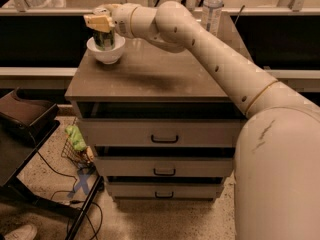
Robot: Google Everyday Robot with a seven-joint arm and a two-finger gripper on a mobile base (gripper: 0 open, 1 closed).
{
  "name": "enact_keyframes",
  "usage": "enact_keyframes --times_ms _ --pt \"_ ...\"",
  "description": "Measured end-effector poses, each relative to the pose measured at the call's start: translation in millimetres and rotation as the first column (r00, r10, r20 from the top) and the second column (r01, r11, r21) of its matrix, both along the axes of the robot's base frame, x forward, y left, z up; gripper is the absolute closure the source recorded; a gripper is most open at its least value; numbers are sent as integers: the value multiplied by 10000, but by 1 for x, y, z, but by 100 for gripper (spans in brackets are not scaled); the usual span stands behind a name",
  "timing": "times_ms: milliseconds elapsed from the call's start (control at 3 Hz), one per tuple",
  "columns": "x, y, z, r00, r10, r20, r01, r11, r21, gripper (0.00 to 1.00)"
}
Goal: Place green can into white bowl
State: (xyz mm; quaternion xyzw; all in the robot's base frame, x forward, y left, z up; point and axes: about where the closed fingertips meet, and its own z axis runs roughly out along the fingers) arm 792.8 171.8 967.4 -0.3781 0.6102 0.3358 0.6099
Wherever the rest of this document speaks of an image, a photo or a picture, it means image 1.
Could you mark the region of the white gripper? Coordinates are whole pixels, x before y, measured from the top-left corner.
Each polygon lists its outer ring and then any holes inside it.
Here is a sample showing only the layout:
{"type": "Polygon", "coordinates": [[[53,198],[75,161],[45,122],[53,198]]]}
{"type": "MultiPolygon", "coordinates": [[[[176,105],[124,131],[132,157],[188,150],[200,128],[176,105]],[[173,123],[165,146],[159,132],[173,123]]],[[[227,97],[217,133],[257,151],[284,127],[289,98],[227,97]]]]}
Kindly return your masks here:
{"type": "Polygon", "coordinates": [[[120,6],[119,4],[101,4],[94,9],[95,15],[84,15],[84,21],[87,27],[96,31],[109,33],[115,28],[116,32],[123,37],[139,38],[140,9],[140,5],[131,3],[121,4],[120,6]]]}

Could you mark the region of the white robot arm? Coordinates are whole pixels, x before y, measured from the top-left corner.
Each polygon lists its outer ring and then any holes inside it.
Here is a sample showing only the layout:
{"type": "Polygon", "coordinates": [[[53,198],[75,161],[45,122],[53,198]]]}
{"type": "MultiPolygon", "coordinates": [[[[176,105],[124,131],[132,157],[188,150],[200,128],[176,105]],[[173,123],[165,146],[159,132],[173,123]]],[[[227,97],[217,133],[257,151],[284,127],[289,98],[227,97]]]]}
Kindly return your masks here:
{"type": "Polygon", "coordinates": [[[320,107],[207,32],[181,4],[107,4],[94,30],[189,50],[246,116],[236,144],[236,240],[320,240],[320,107]]]}

